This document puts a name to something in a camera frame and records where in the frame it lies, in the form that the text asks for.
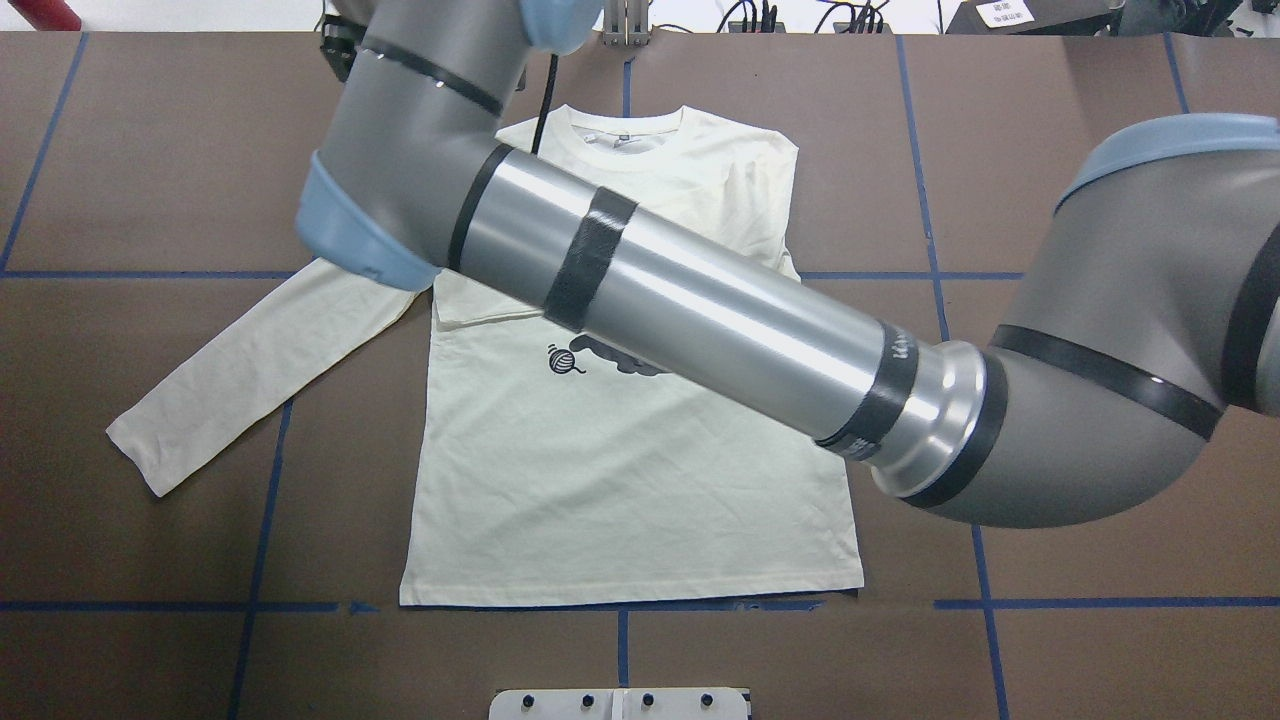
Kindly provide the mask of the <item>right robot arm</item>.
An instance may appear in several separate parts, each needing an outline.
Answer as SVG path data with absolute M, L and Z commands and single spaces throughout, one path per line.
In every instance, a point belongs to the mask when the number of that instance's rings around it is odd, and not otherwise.
M 458 272 L 870 465 L 955 521 L 1069 527 L 1171 486 L 1229 406 L 1277 415 L 1277 120 L 1106 138 L 987 348 L 919 345 L 495 140 L 598 1 L 343 1 L 361 37 L 296 227 L 404 291 Z

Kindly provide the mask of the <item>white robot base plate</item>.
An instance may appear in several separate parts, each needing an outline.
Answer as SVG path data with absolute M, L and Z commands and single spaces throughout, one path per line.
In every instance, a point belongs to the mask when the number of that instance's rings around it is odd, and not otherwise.
M 750 691 L 733 687 L 508 689 L 489 719 L 753 719 Z

